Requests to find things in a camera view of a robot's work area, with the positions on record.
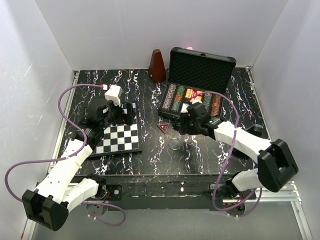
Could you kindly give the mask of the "blue playing card box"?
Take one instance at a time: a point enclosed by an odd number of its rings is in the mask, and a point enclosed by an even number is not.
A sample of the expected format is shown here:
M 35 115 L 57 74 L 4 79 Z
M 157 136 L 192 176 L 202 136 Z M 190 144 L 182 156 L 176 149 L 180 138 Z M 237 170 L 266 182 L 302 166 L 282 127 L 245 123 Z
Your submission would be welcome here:
M 187 113 L 188 112 L 188 110 L 187 110 L 188 107 L 189 107 L 188 103 L 183 103 L 180 112 L 181 113 Z

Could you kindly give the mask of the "clear round dealer button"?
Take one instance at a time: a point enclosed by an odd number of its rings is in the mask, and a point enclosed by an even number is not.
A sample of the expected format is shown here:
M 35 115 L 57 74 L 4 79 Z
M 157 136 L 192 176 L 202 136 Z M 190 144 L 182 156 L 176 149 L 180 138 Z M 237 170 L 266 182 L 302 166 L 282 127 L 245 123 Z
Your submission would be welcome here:
M 177 151 L 181 148 L 182 146 L 182 143 L 179 139 L 177 138 L 172 138 L 170 139 L 169 143 L 168 143 L 168 146 L 171 150 L 173 151 Z

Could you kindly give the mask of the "red playing card box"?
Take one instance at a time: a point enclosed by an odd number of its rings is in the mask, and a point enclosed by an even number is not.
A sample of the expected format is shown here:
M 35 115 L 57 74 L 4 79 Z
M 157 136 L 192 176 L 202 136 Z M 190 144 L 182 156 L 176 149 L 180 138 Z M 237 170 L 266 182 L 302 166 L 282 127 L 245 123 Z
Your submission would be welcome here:
M 185 98 L 186 99 L 191 99 L 193 98 L 195 95 L 197 95 L 194 99 L 195 100 L 201 100 L 202 99 L 202 91 L 200 90 L 197 90 L 197 89 L 191 89 L 191 88 L 188 88 L 186 90 L 186 93 L 185 93 Z

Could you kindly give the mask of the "black red all-in triangle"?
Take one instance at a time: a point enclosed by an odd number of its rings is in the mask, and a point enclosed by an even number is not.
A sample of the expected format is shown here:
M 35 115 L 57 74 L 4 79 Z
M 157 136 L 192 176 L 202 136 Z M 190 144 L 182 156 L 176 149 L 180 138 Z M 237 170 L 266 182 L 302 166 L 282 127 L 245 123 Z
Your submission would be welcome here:
M 157 126 L 164 134 L 166 134 L 170 124 L 169 123 L 161 123 L 161 124 L 158 124 Z

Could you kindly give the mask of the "black poker chip case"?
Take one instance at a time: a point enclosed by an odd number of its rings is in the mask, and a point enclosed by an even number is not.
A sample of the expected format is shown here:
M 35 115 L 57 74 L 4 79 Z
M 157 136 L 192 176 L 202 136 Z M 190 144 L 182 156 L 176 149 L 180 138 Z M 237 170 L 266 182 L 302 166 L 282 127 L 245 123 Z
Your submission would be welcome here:
M 231 56 L 216 55 L 181 47 L 172 48 L 170 51 L 168 86 L 165 89 L 164 97 L 158 109 L 159 116 L 171 119 L 174 128 L 182 114 L 182 104 L 187 103 L 189 106 L 192 105 L 190 100 L 199 95 L 197 94 L 191 99 L 185 98 L 187 89 L 202 91 L 202 102 L 205 93 L 212 94 L 209 111 L 207 111 L 211 116 L 214 95 L 222 97 L 226 93 L 227 85 L 236 63 L 236 59 Z M 176 85 L 176 90 L 169 110 L 165 110 L 162 107 L 170 85 Z M 178 112 L 173 112 L 172 105 L 179 86 L 185 87 L 185 91 Z

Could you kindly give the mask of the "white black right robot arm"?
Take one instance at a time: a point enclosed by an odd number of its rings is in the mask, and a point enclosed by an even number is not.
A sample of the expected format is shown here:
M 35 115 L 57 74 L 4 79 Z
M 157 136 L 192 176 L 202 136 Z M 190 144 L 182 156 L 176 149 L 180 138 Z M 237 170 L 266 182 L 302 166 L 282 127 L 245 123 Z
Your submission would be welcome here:
M 181 135 L 203 135 L 233 146 L 257 163 L 257 168 L 237 172 L 228 178 L 217 190 L 220 196 L 237 199 L 245 191 L 256 188 L 277 193 L 299 172 L 284 140 L 271 141 L 234 127 L 228 120 L 210 116 L 202 103 L 188 106 L 174 129 Z

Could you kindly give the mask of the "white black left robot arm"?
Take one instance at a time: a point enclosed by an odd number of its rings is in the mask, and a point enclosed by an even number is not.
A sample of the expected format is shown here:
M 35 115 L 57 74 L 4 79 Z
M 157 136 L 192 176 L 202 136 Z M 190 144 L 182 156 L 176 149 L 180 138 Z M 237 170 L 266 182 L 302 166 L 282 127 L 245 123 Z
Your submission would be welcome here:
M 104 137 L 104 131 L 116 124 L 130 126 L 135 116 L 133 102 L 117 105 L 103 97 L 92 100 L 67 143 L 63 160 L 56 163 L 34 190 L 26 190 L 22 195 L 27 218 L 55 232 L 64 225 L 69 212 L 85 200 L 106 199 L 110 194 L 106 180 L 93 173 L 72 188 L 68 186 Z

